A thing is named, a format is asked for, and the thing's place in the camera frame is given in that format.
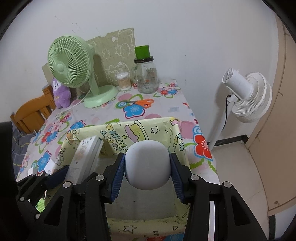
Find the green perforated panda basket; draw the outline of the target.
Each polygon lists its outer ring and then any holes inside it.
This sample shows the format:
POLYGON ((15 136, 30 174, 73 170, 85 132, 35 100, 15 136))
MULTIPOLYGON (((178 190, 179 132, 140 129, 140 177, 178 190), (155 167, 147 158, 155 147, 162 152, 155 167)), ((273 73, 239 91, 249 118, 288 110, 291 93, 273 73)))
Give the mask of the green perforated panda basket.
POLYGON ((44 200, 44 198, 41 198, 41 199, 38 201, 38 203, 37 203, 37 205, 36 205, 36 209, 37 209, 37 211, 39 211, 40 213, 44 211, 44 209, 45 209, 45 200, 44 200))

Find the small white charger plug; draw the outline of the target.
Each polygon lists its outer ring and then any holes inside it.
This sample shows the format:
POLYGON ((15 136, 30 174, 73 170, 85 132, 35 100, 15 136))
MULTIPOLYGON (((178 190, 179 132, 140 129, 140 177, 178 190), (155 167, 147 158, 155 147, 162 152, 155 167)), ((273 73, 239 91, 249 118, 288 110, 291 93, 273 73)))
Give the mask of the small white charger plug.
POLYGON ((35 169, 34 168, 30 168, 28 170, 28 176, 33 175, 35 173, 35 169))

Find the purple plush bunny toy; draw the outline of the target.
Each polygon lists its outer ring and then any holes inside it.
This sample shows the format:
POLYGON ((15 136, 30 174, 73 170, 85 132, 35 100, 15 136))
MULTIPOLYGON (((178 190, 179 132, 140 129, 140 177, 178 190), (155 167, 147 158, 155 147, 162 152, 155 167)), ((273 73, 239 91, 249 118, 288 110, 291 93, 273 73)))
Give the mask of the purple plush bunny toy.
POLYGON ((67 108, 70 105, 71 91, 60 83, 55 77, 52 81, 53 98, 58 109, 67 108))

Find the white standing floor fan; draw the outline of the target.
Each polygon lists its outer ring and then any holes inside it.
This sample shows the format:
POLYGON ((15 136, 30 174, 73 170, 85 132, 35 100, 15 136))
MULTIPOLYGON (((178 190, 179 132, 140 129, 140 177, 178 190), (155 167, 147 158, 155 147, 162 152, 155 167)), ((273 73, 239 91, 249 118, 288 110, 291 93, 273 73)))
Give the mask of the white standing floor fan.
POLYGON ((222 77, 222 84, 230 94, 226 96, 224 114, 209 141, 210 150, 215 146, 230 114, 242 123, 252 123, 265 115, 273 97, 271 85, 259 72, 242 76, 237 70, 229 68, 222 77))

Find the yellow cartoon fabric storage box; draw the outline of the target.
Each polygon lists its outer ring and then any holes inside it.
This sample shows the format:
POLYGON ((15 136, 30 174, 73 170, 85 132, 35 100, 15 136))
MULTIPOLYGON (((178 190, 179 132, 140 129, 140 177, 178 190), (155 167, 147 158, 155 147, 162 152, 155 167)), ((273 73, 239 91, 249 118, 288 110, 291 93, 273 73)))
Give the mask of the yellow cartoon fabric storage box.
POLYGON ((89 172, 102 173, 120 153, 127 156, 118 197, 106 206, 112 240, 181 240, 189 206, 177 198, 171 180, 169 155, 189 166, 181 124, 174 117, 109 123, 77 128, 67 133, 58 152, 56 169, 71 166, 67 180, 75 182, 84 164, 83 141, 103 140, 89 172))

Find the grey plaid blanket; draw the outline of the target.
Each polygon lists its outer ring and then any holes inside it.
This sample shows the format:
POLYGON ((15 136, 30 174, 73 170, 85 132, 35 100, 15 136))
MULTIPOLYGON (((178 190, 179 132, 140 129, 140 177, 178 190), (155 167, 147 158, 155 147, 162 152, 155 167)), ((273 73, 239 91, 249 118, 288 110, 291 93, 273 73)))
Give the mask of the grey plaid blanket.
POLYGON ((17 176, 19 172, 23 172, 26 168, 28 161, 26 160, 27 148, 31 142, 31 139, 35 135, 30 133, 26 134, 20 132, 17 128, 13 130, 13 139, 12 139, 12 158, 13 158, 13 167, 15 175, 17 176))

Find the cotton swab container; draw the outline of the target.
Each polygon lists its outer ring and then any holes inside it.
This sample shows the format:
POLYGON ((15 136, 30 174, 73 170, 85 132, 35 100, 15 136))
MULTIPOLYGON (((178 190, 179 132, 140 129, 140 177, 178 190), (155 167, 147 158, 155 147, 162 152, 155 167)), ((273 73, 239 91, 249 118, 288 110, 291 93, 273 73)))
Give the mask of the cotton swab container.
POLYGON ((131 86, 130 74, 128 72, 122 72, 116 75, 119 89, 121 91, 129 90, 131 86))

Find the floral tablecloth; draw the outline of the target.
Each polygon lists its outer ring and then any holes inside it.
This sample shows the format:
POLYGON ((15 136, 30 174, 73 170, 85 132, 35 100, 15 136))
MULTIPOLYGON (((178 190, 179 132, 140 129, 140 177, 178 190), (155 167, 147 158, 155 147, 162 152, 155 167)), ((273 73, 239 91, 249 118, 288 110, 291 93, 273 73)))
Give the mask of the floral tablecloth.
POLYGON ((193 173, 208 182, 218 183, 216 162, 211 154, 201 127, 185 96, 175 80, 162 83, 153 94, 141 94, 134 84, 121 91, 111 101, 94 108, 86 108, 82 97, 76 96, 66 109, 55 109, 27 148, 28 164, 16 178, 26 177, 30 168, 41 174, 52 159, 57 165, 62 161, 59 151, 70 132, 88 126, 104 125, 102 137, 109 143, 124 146, 129 141, 138 142, 164 137, 170 130, 161 130, 161 118, 180 129, 173 138, 179 150, 186 151, 193 173))

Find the grey remote control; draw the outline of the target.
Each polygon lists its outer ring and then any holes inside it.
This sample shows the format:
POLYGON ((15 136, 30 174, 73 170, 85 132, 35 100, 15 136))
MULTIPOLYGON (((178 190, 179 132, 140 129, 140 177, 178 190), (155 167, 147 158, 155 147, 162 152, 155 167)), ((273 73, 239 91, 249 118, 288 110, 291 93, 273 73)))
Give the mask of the grey remote control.
POLYGON ((94 172, 102 147, 103 140, 99 136, 83 139, 74 154, 64 181, 73 185, 81 184, 94 172))

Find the white 45W power adapter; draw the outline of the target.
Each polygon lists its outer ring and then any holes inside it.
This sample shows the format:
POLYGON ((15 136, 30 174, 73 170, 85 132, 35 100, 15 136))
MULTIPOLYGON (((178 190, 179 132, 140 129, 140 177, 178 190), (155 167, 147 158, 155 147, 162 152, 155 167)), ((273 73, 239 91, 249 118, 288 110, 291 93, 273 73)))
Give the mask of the white 45W power adapter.
POLYGON ((52 175, 55 172, 55 170, 56 170, 56 164, 52 159, 50 159, 47 162, 47 164, 44 168, 44 171, 46 174, 52 175))

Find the green desk fan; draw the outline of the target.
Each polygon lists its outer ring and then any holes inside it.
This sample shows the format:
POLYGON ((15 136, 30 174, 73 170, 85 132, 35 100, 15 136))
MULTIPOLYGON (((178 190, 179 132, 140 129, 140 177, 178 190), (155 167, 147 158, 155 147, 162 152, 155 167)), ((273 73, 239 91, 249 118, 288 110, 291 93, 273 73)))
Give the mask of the green desk fan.
POLYGON ((83 101, 86 108, 109 102, 118 94, 113 85, 99 87, 94 73, 94 47, 78 36, 61 36, 53 41, 48 51, 48 66, 53 76, 70 88, 89 83, 83 101))

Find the glass jar green lid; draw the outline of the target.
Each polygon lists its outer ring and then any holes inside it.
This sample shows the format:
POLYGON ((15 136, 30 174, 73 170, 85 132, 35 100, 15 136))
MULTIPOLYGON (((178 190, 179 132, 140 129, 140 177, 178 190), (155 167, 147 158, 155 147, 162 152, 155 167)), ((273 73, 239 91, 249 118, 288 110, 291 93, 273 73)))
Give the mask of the glass jar green lid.
POLYGON ((140 93, 152 94, 159 87, 157 68, 154 64, 154 57, 151 56, 149 46, 137 46, 135 51, 135 66, 133 78, 137 83, 137 89, 140 93))

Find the beige cartoon cardboard panel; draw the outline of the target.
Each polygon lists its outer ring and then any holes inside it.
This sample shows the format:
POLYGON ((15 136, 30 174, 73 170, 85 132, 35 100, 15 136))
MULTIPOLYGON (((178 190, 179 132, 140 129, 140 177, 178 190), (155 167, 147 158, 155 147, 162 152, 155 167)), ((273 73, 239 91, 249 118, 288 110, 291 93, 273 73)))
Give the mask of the beige cartoon cardboard panel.
POLYGON ((95 50, 94 72, 98 86, 117 86, 116 75, 130 72, 134 66, 134 29, 117 30, 86 42, 95 50))

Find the wooden chair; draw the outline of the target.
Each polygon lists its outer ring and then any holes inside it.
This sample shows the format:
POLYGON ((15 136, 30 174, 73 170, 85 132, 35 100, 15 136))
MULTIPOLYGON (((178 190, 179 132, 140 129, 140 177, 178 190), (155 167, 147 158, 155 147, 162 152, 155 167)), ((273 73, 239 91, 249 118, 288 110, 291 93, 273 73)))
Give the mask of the wooden chair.
POLYGON ((52 86, 47 84, 42 91, 42 96, 27 101, 11 114, 11 121, 26 134, 39 131, 56 109, 52 86))

